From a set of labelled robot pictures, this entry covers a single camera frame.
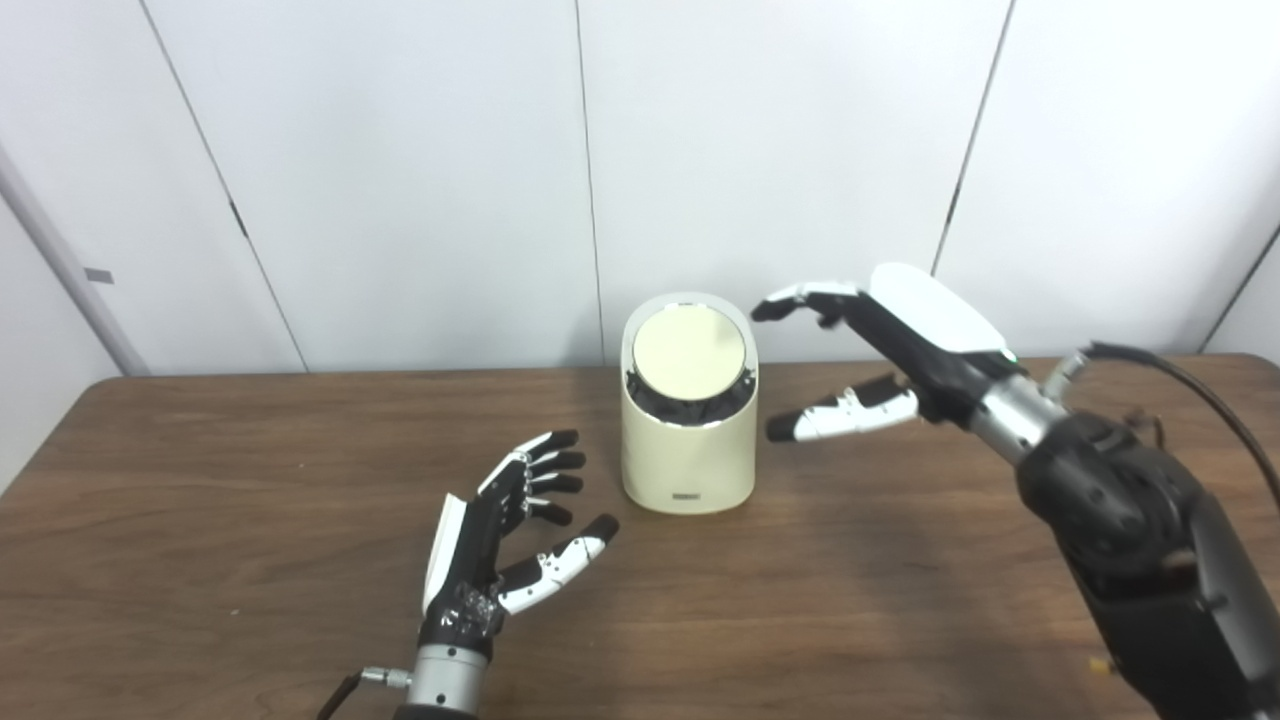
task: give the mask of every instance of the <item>black fingertip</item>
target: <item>black fingertip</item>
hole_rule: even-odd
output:
[[[764,323],[768,320],[781,320],[791,314],[796,309],[794,299],[786,300],[764,300],[751,310],[751,319],[756,323]]]
[[[556,492],[582,492],[586,483],[577,475],[561,475],[556,478],[552,489]]]
[[[795,442],[796,423],[800,421],[801,415],[804,415],[804,410],[783,413],[769,418],[769,421],[764,425],[764,437],[769,442]]]
[[[549,505],[531,505],[529,514],[534,518],[541,518],[553,525],[564,527],[573,521],[573,514],[570,512],[567,507],[561,507],[556,503]]]
[[[618,523],[617,518],[604,514],[595,520],[591,520],[585,528],[582,528],[579,537],[600,538],[604,541],[604,544],[609,544],[609,541],[613,539],[613,536],[618,534],[618,528],[621,527],[622,525]]]
[[[549,450],[561,450],[563,447],[572,447],[577,445],[577,430],[553,430],[552,437],[547,441]]]
[[[559,465],[561,470],[577,470],[582,465],[586,465],[586,455],[581,452],[561,452],[556,459],[556,464]]]

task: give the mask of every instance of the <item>wire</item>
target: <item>wire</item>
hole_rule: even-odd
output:
[[[342,682],[338,683],[338,688],[333,691],[333,694],[329,696],[329,700],[324,703],[324,707],[320,708],[320,712],[316,712],[316,720],[329,720],[330,717],[333,717],[333,714],[337,712],[338,706],[340,706],[342,702],[347,700],[347,696],[349,696],[358,684],[360,684],[360,673],[353,673],[343,678]]]
[[[1151,428],[1156,430],[1156,447],[1165,448],[1165,421],[1160,415],[1148,415],[1142,407],[1124,416],[1124,423],[1135,430]]]
[[[1266,451],[1262,450],[1262,445],[1258,443],[1256,437],[1253,437],[1249,428],[1244,425],[1244,421],[1242,421],[1240,418],[1236,416],[1230,407],[1228,407],[1226,402],[1210,389],[1208,386],[1197,379],[1196,375],[1188,373],[1178,365],[1174,365],[1155,352],[1142,350],[1139,347],[1094,342],[1092,346],[1084,348],[1083,352],[1085,357],[1089,357],[1091,360],[1124,360],[1155,368],[1189,387],[1192,392],[1198,395],[1201,400],[1207,402],[1208,406],[1217,413],[1219,418],[1222,418],[1222,421],[1225,421],[1226,425],[1231,428],[1231,432],[1240,438],[1240,442],[1244,443],[1245,450],[1249,451],[1249,455],[1253,456],[1253,461],[1257,462],[1258,469],[1262,470],[1262,479],[1266,480],[1267,489],[1271,491],[1271,498],[1275,500],[1276,509],[1280,509],[1280,477],[1276,475],[1276,469],[1275,465],[1271,464],[1271,459],[1267,457]]]

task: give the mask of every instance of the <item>white wall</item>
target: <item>white wall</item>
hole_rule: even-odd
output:
[[[938,278],[1020,354],[1197,350],[1280,222],[1277,38],[1277,3],[1019,3]]]
[[[0,201],[0,492],[115,364]]]
[[[584,0],[605,354],[700,290],[750,309],[804,279],[933,263],[1009,6]],[[870,356],[812,323],[764,360]]]
[[[1280,365],[1280,251],[1271,247],[1204,348],[1252,352]]]
[[[157,373],[595,364],[883,260],[1023,354],[1193,350],[1280,223],[1274,3],[1016,5],[966,165],[1007,0],[146,6],[253,245],[136,3],[0,0],[0,184]]]
[[[573,0],[148,5],[312,369],[600,363]]]
[[[111,272],[87,292],[146,370],[302,369],[138,3],[0,0],[0,99],[4,181]]]

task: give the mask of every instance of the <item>robotic finger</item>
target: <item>robotic finger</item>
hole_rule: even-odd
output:
[[[586,456],[581,452],[566,452],[557,450],[556,452],[549,452],[530,464],[529,471],[534,477],[541,477],[548,473],[554,473],[556,470],[577,470],[582,465],[586,465]]]
[[[548,492],[579,493],[582,491],[582,478],[553,473],[529,480],[529,495],[539,496]]]
[[[771,442],[806,442],[849,433],[867,433],[919,416],[919,401],[892,374],[845,388],[817,404],[769,418]]]
[[[515,452],[538,457],[557,450],[564,450],[577,445],[577,430],[552,430],[543,433],[534,439],[517,445]]]
[[[844,319],[842,300],[858,297],[860,292],[852,283],[836,281],[794,284],[765,297],[751,310],[751,319],[758,323],[781,320],[797,307],[812,307],[819,315],[818,324],[832,328]]]
[[[503,582],[498,602],[515,615],[556,594],[604,552],[617,532],[617,519],[600,515],[577,537],[556,544],[550,552],[540,552],[500,570]]]
[[[573,521],[573,514],[568,509],[561,507],[549,500],[531,497],[527,503],[530,518],[540,518],[562,528]]]

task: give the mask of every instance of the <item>wooden table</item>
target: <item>wooden table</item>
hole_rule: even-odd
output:
[[[1280,373],[1188,357],[1272,452]],[[1050,364],[1030,363],[1037,375]],[[762,415],[883,372],[767,366]],[[481,717],[1151,717],[1119,679],[1010,469],[910,424],[759,447],[755,495],[673,518],[618,484],[608,369],[115,379],[91,388],[0,500],[0,717],[311,717],[342,675],[407,666],[447,491],[513,445],[582,430],[579,523],[614,544],[508,624]],[[1280,597],[1280,520],[1189,392],[1098,365],[1073,400],[1166,420]],[[529,523],[509,559],[566,530]],[[401,694],[361,688],[343,719]]]

